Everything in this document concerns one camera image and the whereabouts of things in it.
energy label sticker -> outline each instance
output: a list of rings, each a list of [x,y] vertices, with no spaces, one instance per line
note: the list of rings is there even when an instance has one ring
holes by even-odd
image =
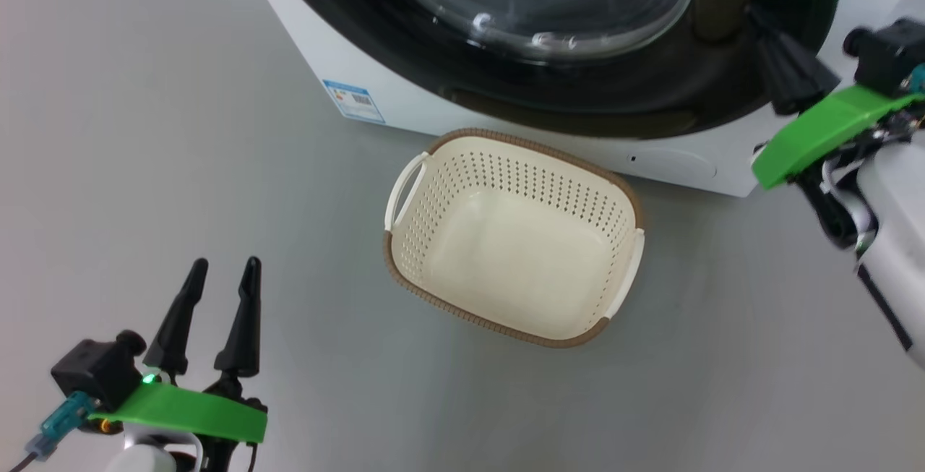
[[[349,117],[349,119],[386,123],[368,90],[331,80],[323,81],[324,88],[327,89],[327,93],[331,95],[331,99],[337,104],[341,114]]]

gray floor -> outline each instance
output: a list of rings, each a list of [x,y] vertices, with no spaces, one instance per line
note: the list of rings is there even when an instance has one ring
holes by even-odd
[[[0,23],[0,463],[59,400],[56,358],[151,337],[199,255],[182,384],[206,386],[258,254],[258,470],[925,468],[925,373],[790,189],[634,180],[637,285],[545,350],[390,280],[384,201],[430,139],[343,119],[264,0],[0,0]],[[118,448],[75,435],[42,469]]]

blue connector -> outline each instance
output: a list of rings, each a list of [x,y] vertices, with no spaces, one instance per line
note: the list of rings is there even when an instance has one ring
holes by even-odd
[[[911,93],[925,93],[925,64],[916,67],[909,75],[909,91]]]
[[[34,453],[35,461],[46,461],[57,449],[61,439],[82,425],[96,410],[97,400],[85,392],[74,392],[55,409],[52,416],[39,426],[41,433],[26,443],[26,452]]]

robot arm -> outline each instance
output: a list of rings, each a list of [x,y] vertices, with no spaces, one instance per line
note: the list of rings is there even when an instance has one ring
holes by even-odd
[[[112,343],[84,340],[52,367],[67,400],[42,423],[14,472],[46,461],[73,429],[124,435],[125,450],[107,472],[227,472],[240,443],[251,447],[254,469],[257,445],[267,430],[267,406],[245,398],[238,379],[260,370],[262,265],[256,257],[244,268],[238,313],[225,349],[215,357],[218,381],[204,392],[176,386],[176,376],[187,370],[192,311],[202,297],[207,271],[205,259],[192,265],[148,349],[143,363],[156,374],[142,377],[136,370],[135,358],[146,344],[132,331],[123,331]],[[166,445],[189,445],[196,453],[169,452]]]
[[[845,50],[859,58],[858,84],[828,95],[822,63],[751,21],[774,108],[801,113],[763,147],[754,175],[766,189],[799,186],[830,241],[858,256],[860,280],[925,369],[925,149],[912,143],[925,121],[925,25],[853,31]]]
[[[858,187],[878,222],[858,276],[903,349],[925,369],[925,149],[881,149],[859,169]]]

perforated basket wall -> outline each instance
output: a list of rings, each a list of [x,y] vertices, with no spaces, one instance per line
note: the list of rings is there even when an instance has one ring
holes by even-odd
[[[424,163],[386,235],[397,281],[459,317],[532,343],[569,347],[603,330],[642,251],[637,200],[624,180],[558,150],[478,129],[440,138]],[[588,264],[552,259],[557,251],[546,238]],[[532,261],[534,254],[545,255]],[[582,272],[588,277],[576,275]],[[543,290],[529,290],[539,284]],[[559,284],[567,288],[548,289]],[[572,295],[581,304],[562,303]]]

